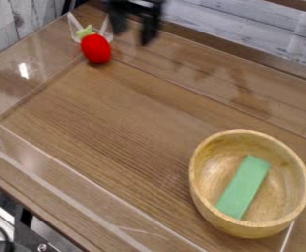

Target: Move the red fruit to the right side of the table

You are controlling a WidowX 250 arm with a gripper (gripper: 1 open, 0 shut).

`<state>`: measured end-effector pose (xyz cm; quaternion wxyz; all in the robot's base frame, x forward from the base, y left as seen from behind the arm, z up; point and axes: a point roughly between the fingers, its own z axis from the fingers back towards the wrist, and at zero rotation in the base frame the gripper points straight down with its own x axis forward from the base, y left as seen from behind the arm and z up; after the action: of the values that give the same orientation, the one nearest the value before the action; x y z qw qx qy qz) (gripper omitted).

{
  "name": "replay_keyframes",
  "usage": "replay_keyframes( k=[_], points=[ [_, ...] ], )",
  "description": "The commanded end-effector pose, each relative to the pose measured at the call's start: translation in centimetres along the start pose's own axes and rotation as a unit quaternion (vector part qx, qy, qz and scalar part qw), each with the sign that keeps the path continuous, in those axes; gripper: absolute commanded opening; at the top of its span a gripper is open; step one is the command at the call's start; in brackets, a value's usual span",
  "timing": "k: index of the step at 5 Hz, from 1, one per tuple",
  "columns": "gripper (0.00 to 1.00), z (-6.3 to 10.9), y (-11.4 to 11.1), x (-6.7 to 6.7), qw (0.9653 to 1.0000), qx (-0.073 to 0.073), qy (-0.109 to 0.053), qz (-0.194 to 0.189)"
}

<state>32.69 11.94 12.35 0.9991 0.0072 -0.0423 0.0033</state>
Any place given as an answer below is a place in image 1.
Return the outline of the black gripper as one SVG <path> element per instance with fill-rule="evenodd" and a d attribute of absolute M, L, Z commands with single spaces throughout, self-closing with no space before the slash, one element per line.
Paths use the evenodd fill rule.
<path fill-rule="evenodd" d="M 146 46 L 161 29 L 161 14 L 166 0 L 102 0 L 110 12 L 114 34 L 127 30 L 127 15 L 143 16 L 141 45 Z"/>

